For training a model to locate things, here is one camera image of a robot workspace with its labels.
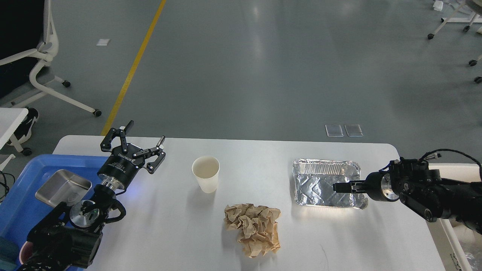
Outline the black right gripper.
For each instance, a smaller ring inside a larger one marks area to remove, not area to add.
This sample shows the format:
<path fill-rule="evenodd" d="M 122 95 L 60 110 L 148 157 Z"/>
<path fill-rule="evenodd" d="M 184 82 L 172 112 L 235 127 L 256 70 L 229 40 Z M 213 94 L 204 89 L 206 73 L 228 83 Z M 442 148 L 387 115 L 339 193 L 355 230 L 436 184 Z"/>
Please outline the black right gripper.
<path fill-rule="evenodd" d="M 371 199 L 379 202 L 396 202 L 399 200 L 399 195 L 392 188 L 389 173 L 372 172 L 367 175 L 365 183 L 334 183 L 333 191 L 350 194 L 366 193 Z"/>

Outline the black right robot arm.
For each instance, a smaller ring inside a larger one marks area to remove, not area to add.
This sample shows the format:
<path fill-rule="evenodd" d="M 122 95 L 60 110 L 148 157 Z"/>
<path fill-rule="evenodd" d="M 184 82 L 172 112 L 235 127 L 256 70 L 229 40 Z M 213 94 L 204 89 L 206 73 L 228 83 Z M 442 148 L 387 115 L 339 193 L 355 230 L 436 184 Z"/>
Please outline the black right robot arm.
<path fill-rule="evenodd" d="M 427 222 L 455 219 L 467 228 L 482 231 L 481 181 L 463 182 L 443 178 L 429 168 L 429 160 L 439 158 L 444 149 L 420 158 L 399 158 L 367 175 L 365 180 L 333 184 L 337 193 L 367 194 L 379 202 L 396 202 L 414 211 Z"/>

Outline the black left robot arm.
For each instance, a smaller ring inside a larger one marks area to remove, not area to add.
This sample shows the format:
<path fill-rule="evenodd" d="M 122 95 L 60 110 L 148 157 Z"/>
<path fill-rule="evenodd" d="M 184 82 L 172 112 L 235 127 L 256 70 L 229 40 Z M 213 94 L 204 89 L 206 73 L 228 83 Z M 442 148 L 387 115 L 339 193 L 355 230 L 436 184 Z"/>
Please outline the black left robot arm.
<path fill-rule="evenodd" d="M 143 149 L 127 142 L 134 125 L 111 128 L 100 143 L 109 157 L 98 170 L 100 184 L 89 199 L 69 206 L 59 202 L 26 237 L 27 254 L 19 254 L 19 271 L 65 271 L 71 266 L 87 268 L 98 252 L 106 224 L 122 220 L 127 211 L 117 199 L 127 191 L 142 169 L 155 173 L 166 157 L 165 136 L 156 146 Z"/>

